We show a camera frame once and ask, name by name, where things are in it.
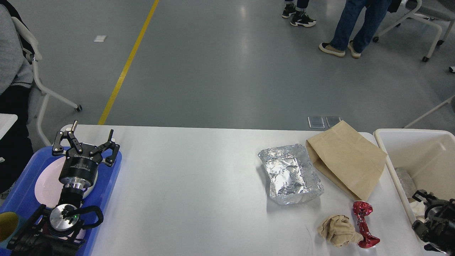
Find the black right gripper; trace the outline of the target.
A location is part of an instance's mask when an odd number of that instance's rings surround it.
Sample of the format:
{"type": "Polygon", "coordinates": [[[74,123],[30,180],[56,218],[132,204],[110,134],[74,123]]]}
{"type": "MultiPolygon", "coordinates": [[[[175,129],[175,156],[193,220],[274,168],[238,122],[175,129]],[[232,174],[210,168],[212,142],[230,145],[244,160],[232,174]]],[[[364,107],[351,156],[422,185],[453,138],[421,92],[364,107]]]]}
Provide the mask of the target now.
{"type": "Polygon", "coordinates": [[[439,204],[439,198],[425,190],[417,190],[412,198],[430,208],[425,213],[425,222],[416,220],[412,224],[416,236],[425,243],[424,250],[454,253],[454,199],[439,204]]]}

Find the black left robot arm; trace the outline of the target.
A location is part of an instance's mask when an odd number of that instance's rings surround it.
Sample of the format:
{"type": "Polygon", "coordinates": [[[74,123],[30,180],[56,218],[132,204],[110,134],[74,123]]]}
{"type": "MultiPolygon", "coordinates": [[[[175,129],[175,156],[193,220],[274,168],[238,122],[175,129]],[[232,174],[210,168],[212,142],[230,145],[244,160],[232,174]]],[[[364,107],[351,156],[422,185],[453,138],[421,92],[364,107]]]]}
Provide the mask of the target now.
{"type": "Polygon", "coordinates": [[[122,155],[109,132],[92,145],[73,126],[39,149],[1,206],[2,256],[88,256],[116,183],[122,155]]]}

